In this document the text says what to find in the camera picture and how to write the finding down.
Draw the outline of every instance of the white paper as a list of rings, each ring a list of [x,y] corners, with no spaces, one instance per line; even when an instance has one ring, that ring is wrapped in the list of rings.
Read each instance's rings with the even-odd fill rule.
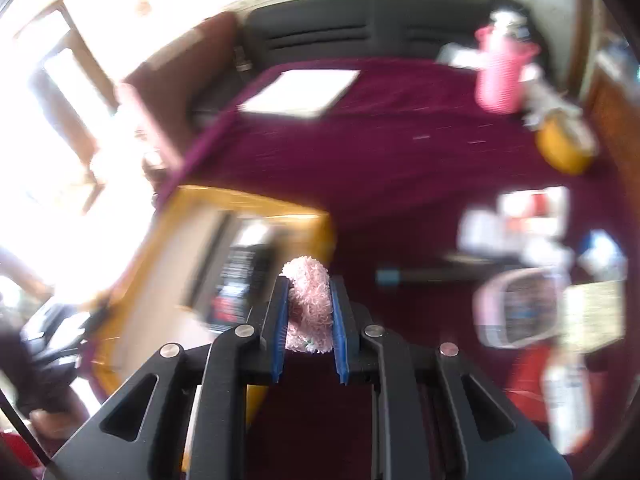
[[[318,117],[338,101],[359,73],[359,70],[287,70],[238,108],[243,112]]]

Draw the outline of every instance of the purple tablecloth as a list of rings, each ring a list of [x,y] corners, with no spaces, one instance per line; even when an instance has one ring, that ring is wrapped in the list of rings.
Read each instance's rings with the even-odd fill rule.
[[[236,104],[292,68],[362,70],[319,120],[241,114]],[[453,250],[462,211],[495,206],[516,189],[567,186],[565,243],[576,248],[592,228],[607,230],[638,272],[636,224],[616,170],[600,157],[570,177],[540,156],[517,118],[474,102],[475,75],[424,60],[322,60],[278,66],[261,75],[203,134],[170,182],[206,184],[271,196],[328,211],[337,231],[332,274],[353,301],[410,342],[456,342],[500,386],[516,351],[482,346],[466,284],[379,290],[379,264],[420,266]],[[638,286],[628,283],[627,324],[638,326]],[[620,421],[638,370],[633,338],[598,355],[603,393],[594,399],[595,432],[568,458],[575,470],[594,460]],[[249,478],[365,479],[370,461],[370,393],[337,383],[332,356],[288,355],[248,436]]]

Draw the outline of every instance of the pink basket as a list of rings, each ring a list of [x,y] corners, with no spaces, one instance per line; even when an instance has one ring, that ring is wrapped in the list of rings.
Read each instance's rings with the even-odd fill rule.
[[[513,114],[522,101],[520,73],[540,52],[540,47],[508,36],[492,38],[493,30],[489,25],[476,31],[484,53],[484,68],[479,71],[476,83],[476,102],[494,114]]]

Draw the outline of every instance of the pink fuzzy object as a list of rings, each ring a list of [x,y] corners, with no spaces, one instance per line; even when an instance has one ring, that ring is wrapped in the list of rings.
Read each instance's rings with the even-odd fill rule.
[[[334,348],[334,322],[329,273],[317,260],[300,256],[285,264],[281,274],[292,285],[285,348],[295,352],[330,352]]]

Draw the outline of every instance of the roll of tape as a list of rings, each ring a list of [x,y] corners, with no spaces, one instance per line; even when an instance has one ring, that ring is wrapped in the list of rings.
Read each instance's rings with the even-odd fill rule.
[[[592,131],[581,118],[553,110],[536,134],[536,144],[544,159],[556,170],[581,174],[598,153]]]

